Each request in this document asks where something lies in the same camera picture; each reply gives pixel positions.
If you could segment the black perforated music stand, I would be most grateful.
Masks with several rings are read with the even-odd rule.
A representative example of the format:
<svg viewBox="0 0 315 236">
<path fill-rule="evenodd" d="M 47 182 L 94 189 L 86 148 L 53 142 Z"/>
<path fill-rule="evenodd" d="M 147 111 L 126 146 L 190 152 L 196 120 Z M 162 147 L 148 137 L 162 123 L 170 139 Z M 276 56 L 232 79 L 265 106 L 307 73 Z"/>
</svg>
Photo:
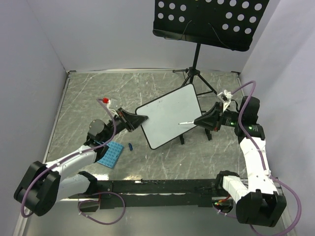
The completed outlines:
<svg viewBox="0 0 315 236">
<path fill-rule="evenodd" d="M 182 85 L 192 84 L 198 77 L 209 93 L 216 94 L 196 68 L 201 45 L 248 51 L 268 3 L 267 0 L 157 0 L 153 34 L 196 43 L 192 66 L 180 71 L 187 74 Z"/>
</svg>

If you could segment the white blue whiteboard marker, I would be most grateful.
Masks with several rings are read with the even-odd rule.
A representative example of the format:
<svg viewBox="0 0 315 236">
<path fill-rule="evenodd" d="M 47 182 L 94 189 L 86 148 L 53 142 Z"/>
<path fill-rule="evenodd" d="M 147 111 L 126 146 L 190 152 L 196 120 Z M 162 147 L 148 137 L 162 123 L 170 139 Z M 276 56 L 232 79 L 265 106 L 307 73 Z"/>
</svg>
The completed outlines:
<svg viewBox="0 0 315 236">
<path fill-rule="evenodd" d="M 185 122 L 180 122 L 178 125 L 193 125 L 194 121 L 185 121 Z"/>
</svg>

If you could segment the white board with black frame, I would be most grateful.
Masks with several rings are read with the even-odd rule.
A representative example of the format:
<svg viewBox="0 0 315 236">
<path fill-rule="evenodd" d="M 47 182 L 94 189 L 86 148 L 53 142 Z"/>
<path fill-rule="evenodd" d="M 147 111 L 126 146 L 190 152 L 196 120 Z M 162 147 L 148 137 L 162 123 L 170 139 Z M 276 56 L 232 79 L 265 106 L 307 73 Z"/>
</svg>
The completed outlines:
<svg viewBox="0 0 315 236">
<path fill-rule="evenodd" d="M 141 128 L 150 149 L 155 150 L 195 128 L 178 123 L 194 121 L 201 116 L 201 108 L 194 85 L 188 84 L 137 107 L 135 113 L 149 117 Z"/>
</svg>

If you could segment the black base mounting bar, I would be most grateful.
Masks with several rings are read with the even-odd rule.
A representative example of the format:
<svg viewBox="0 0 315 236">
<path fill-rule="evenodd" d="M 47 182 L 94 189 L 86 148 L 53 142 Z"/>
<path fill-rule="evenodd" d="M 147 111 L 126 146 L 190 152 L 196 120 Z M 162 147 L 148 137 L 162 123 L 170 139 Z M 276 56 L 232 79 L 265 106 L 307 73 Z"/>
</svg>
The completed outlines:
<svg viewBox="0 0 315 236">
<path fill-rule="evenodd" d="M 101 209 L 121 207 L 119 194 L 126 207 L 198 206 L 212 207 L 215 200 L 228 192 L 216 179 L 168 180 L 99 180 L 91 194 L 77 193 L 71 199 L 98 199 Z"/>
</svg>

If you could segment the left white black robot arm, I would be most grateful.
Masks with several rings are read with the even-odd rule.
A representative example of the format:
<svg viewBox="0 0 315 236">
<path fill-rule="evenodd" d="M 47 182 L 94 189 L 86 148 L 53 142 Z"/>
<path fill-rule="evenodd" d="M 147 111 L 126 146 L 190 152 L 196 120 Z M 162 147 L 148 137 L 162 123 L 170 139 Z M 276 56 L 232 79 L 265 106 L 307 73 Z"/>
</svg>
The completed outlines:
<svg viewBox="0 0 315 236">
<path fill-rule="evenodd" d="M 86 141 L 76 151 L 51 162 L 30 164 L 14 193 L 14 199 L 21 203 L 24 218 L 32 214 L 43 216 L 64 198 L 76 194 L 90 198 L 96 194 L 97 178 L 81 169 L 99 161 L 115 135 L 123 130 L 132 132 L 148 120 L 146 115 L 129 113 L 122 108 L 110 118 L 108 123 L 93 120 Z"/>
</svg>

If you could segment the blue marker cap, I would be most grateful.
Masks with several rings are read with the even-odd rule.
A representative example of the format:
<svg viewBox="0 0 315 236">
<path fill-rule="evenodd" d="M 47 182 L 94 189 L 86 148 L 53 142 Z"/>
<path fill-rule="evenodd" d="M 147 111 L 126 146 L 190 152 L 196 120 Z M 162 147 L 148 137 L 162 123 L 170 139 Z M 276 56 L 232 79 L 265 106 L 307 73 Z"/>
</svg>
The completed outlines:
<svg viewBox="0 0 315 236">
<path fill-rule="evenodd" d="M 133 150 L 133 146 L 131 143 L 128 143 L 128 147 L 129 147 L 129 150 L 132 151 Z"/>
</svg>

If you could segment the black whiteboard easel stand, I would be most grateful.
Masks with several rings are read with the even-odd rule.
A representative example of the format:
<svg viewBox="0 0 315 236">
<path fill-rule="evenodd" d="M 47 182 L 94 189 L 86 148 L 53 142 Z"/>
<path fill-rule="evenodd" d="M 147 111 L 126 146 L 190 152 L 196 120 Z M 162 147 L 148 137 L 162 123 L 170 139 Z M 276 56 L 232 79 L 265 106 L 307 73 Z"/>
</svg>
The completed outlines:
<svg viewBox="0 0 315 236">
<path fill-rule="evenodd" d="M 212 132 L 209 129 L 195 127 L 179 136 L 181 145 L 201 144 L 212 140 Z"/>
</svg>

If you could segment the blue studded building plate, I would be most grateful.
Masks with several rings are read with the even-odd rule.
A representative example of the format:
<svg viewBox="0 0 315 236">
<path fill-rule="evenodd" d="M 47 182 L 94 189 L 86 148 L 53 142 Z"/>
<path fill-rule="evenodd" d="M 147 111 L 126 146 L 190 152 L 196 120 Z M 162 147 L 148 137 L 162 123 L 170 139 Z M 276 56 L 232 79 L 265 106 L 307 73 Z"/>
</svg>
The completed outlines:
<svg viewBox="0 0 315 236">
<path fill-rule="evenodd" d="M 113 141 L 109 142 L 107 146 L 108 146 L 107 152 L 100 160 L 97 161 L 97 163 L 110 169 L 113 169 L 116 166 L 118 159 L 123 152 L 124 146 Z"/>
</svg>

